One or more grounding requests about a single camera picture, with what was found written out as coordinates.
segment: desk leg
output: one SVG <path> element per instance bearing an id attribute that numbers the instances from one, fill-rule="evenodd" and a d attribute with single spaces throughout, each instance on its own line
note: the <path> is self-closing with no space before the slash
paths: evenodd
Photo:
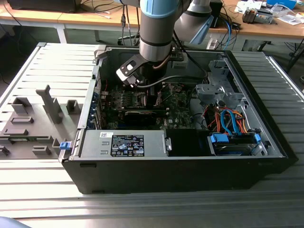
<path id="1" fill-rule="evenodd" d="M 94 30 L 94 33 L 95 33 L 95 40 L 96 40 L 97 42 L 99 42 L 99 41 L 100 41 L 99 31 L 98 31 L 98 30 Z"/>
<path id="2" fill-rule="evenodd" d="M 58 24 L 56 29 L 57 29 L 60 43 L 67 44 L 67 30 L 65 29 L 64 25 Z"/>

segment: paper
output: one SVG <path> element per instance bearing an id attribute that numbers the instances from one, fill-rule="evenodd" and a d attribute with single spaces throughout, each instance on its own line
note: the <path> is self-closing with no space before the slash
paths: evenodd
<path id="1" fill-rule="evenodd" d="M 247 8 L 255 8 L 259 10 L 261 9 L 261 5 L 262 5 L 261 1 L 253 1 L 253 0 L 239 1 L 234 11 L 238 13 L 245 13 Z"/>
<path id="2" fill-rule="evenodd" d="M 286 22 L 290 25 L 297 25 L 301 23 L 301 18 L 297 18 L 295 16 L 292 15 L 286 15 L 286 16 L 282 16 L 280 18 L 278 18 L 279 20 Z"/>

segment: wire bundle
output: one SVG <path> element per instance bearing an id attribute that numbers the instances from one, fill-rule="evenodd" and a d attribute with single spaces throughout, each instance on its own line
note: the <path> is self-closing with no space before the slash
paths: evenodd
<path id="1" fill-rule="evenodd" d="M 210 107 L 207 107 L 203 116 L 206 115 L 208 109 Z M 227 125 L 224 123 L 224 116 L 225 113 L 228 112 L 229 114 L 226 114 L 227 116 L 230 116 L 231 119 L 228 122 Z M 240 114 L 238 111 L 226 108 L 226 107 L 218 107 L 214 109 L 214 120 L 207 126 L 208 129 L 211 129 L 213 132 L 218 133 L 227 133 L 232 134 L 232 132 L 228 129 L 230 123 L 232 122 L 234 132 L 236 134 L 241 133 L 248 133 L 245 127 L 245 118 L 242 114 Z"/>

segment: power supply label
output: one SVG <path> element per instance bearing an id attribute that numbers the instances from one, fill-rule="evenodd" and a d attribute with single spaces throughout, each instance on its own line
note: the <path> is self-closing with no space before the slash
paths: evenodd
<path id="1" fill-rule="evenodd" d="M 112 157 L 144 157 L 143 135 L 113 135 Z"/>

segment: floor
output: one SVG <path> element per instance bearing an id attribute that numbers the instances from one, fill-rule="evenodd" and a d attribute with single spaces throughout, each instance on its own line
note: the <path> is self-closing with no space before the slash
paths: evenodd
<path id="1" fill-rule="evenodd" d="M 4 36 L 0 39 L 0 76 L 8 84 L 22 67 L 27 57 L 35 48 L 37 42 L 59 43 L 57 31 L 54 28 L 39 27 L 14 27 L 16 35 L 14 37 Z M 99 44 L 95 41 L 94 32 L 91 30 L 68 29 L 68 42 L 77 44 Z M 117 45 L 117 39 L 121 37 L 121 32 L 100 31 L 100 39 L 105 44 Z M 284 43 L 272 43 L 264 47 L 264 52 L 271 55 L 278 64 L 285 68 L 290 59 L 290 49 Z M 293 81 L 301 88 L 304 85 L 300 82 L 300 76 L 304 75 L 304 58 L 299 59 L 297 64 L 289 73 Z M 7 88 L 7 84 L 0 80 L 0 95 Z"/>

